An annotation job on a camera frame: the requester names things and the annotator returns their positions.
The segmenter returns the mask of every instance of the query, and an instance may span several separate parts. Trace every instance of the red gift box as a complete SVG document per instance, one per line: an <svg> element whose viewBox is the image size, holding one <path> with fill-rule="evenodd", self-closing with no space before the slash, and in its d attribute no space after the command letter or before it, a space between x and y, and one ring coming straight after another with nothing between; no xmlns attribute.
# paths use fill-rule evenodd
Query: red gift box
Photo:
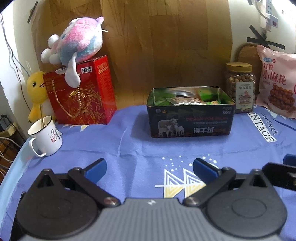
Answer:
<svg viewBox="0 0 296 241"><path fill-rule="evenodd" d="M68 86L66 67L43 75L52 108L59 124L108 124L116 111L107 56L77 65L81 83Z"/></svg>

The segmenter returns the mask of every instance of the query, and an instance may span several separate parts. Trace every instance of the gold rope handle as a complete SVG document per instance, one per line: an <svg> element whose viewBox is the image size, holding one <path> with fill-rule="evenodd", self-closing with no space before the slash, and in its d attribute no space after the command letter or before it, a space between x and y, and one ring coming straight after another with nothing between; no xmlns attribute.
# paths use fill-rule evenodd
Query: gold rope handle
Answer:
<svg viewBox="0 0 296 241"><path fill-rule="evenodd" d="M78 88L77 88L77 91L78 91L78 99L79 99L79 110L78 110L78 112L77 112L77 114L76 115L71 115L63 106L62 106L62 104L61 104L61 102L59 101L59 99L58 99L58 97L57 97L57 92L56 92L56 90L55 90L55 87L54 87L54 80L52 80L52 88L53 88L53 91L54 91L54 95L55 95L55 97L56 97L56 100L57 100L57 102L58 102L58 104L60 105L60 107L62 108L62 110L68 115L68 116L70 116L71 118L76 118L77 116L79 116L79 114L80 114L80 111L81 111L81 99L80 99L80 87L78 86Z"/></svg>

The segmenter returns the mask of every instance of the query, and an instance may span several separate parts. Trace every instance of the wooden cutting board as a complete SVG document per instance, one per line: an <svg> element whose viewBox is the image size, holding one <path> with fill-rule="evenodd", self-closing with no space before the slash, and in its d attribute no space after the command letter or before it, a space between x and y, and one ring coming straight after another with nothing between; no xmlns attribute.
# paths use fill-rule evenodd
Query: wooden cutting board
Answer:
<svg viewBox="0 0 296 241"><path fill-rule="evenodd" d="M74 18L104 16L117 108L146 104L152 88L225 86L232 49L228 0L43 0L32 17L32 39L40 70L47 40Z"/></svg>
<svg viewBox="0 0 296 241"><path fill-rule="evenodd" d="M245 44L237 51L236 62L248 63L253 66L256 77L256 95L259 94L259 81L262 71L262 61L259 58L257 48L252 44Z"/></svg>

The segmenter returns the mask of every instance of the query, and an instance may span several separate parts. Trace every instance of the white mug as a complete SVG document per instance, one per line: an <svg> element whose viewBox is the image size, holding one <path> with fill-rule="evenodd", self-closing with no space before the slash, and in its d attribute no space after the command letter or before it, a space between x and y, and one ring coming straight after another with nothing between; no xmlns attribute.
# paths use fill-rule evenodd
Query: white mug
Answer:
<svg viewBox="0 0 296 241"><path fill-rule="evenodd" d="M32 137L29 146L38 157L50 156L56 153L63 143L51 116L44 117L44 127L41 119L36 121L28 130L28 135ZM41 155L34 150L33 141L42 152Z"/></svg>

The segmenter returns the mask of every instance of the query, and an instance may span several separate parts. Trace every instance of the black tape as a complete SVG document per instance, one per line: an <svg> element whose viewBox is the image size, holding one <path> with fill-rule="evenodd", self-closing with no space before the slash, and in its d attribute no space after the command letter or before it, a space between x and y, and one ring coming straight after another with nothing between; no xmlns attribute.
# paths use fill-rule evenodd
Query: black tape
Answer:
<svg viewBox="0 0 296 241"><path fill-rule="evenodd" d="M38 4L38 2L35 2L35 5L34 5L33 9L31 10L31 13L30 13L27 23L30 23L33 13L35 12L35 9L37 7L37 4Z"/></svg>
<svg viewBox="0 0 296 241"><path fill-rule="evenodd" d="M281 48L281 49L285 49L286 48L282 44L278 44L278 43L266 41L265 38L263 38L261 36L261 34L252 25L250 25L249 28L253 32L253 34L255 34L255 36L257 37L257 39L247 37L247 42L255 43L255 44L260 44L260 45L263 45L264 47L269 48L269 49L270 49L269 45L272 45L272 46L275 46L275 47L278 47L278 48Z"/></svg>

